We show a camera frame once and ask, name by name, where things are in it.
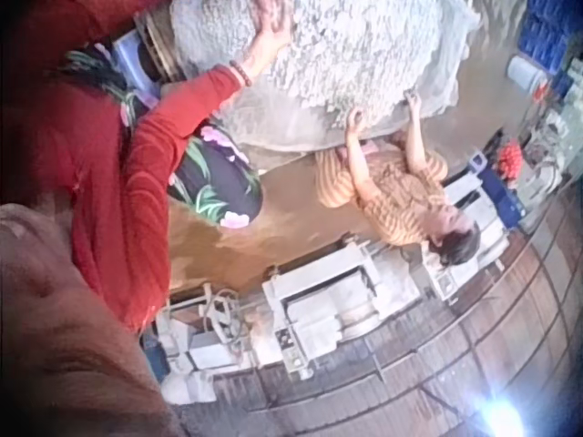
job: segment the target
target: hand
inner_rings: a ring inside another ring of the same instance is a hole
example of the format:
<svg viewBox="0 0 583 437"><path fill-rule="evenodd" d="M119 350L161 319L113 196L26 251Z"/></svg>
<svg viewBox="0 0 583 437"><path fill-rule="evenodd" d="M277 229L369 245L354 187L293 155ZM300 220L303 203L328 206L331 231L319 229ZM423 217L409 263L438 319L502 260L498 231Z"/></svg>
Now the hand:
<svg viewBox="0 0 583 437"><path fill-rule="evenodd" d="M269 66L292 41L292 9L290 0L254 0L251 18L257 34L247 56L255 64L254 71Z"/></svg>
<svg viewBox="0 0 583 437"><path fill-rule="evenodd" d="M359 107L354 107L346 118L346 136L358 137L364 130L364 112Z"/></svg>
<svg viewBox="0 0 583 437"><path fill-rule="evenodd" d="M415 90L407 90L404 92L404 98L409 104L409 112L411 116L418 117L421 113L421 98Z"/></svg>

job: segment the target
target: white machine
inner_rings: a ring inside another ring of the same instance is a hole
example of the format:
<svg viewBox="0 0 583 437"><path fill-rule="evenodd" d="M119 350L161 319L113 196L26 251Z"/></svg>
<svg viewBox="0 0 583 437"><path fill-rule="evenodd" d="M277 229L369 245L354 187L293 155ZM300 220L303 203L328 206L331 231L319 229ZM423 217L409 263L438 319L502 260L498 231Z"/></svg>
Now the white machine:
<svg viewBox="0 0 583 437"><path fill-rule="evenodd" d="M335 252L263 282L273 331L289 373L312 376L311 360L339 341L364 335L388 317L389 291L365 244Z"/></svg>

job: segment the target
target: pink flower print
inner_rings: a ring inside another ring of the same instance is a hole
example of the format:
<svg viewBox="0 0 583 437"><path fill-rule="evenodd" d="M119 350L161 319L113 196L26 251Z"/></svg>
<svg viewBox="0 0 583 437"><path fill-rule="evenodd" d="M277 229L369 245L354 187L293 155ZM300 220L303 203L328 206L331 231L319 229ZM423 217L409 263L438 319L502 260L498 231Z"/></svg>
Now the pink flower print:
<svg viewBox="0 0 583 437"><path fill-rule="evenodd" d="M233 152L233 155L238 157L245 164L249 164L249 159L235 147L229 137L227 137L219 130L211 126L205 126L200 130L200 134L202 135L202 139L205 141L214 141L221 147L230 148Z"/></svg>
<svg viewBox="0 0 583 437"><path fill-rule="evenodd" d="M229 229L241 229L249 225L249 216L247 214L237 214L227 211L225 217L220 220L220 225Z"/></svg>

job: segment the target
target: red sleeve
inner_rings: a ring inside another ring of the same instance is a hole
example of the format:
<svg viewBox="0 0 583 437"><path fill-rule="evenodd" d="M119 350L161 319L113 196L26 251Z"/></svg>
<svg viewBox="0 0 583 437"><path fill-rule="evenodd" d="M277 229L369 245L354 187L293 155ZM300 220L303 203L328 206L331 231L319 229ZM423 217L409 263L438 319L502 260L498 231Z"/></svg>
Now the red sleeve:
<svg viewBox="0 0 583 437"><path fill-rule="evenodd" d="M3 35L5 89L34 82L67 50L118 31L137 11L161 0L36 0Z"/></svg>
<svg viewBox="0 0 583 437"><path fill-rule="evenodd" d="M133 290L150 289L148 317L169 291L168 201L170 174L184 154L188 136L220 103L240 89L224 66L179 86L144 116L136 129L122 171L121 201L126 259ZM141 328L141 320L127 320Z"/></svg>

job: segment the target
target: bracelet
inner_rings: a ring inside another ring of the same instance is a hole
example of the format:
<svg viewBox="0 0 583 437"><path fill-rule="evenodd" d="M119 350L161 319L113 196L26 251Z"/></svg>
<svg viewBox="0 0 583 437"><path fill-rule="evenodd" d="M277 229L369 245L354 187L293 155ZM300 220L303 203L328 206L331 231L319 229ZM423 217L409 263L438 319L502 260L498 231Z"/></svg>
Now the bracelet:
<svg viewBox="0 0 583 437"><path fill-rule="evenodd" d="M243 67L240 66L240 64L236 61L230 61L229 65L232 66L233 68L235 68L235 70L237 70L237 73L240 74L240 76L243 78L243 81L245 82L245 86L252 86L253 82L251 82L251 79L249 79L249 76L247 76L247 73L245 73L245 70L243 70Z"/></svg>

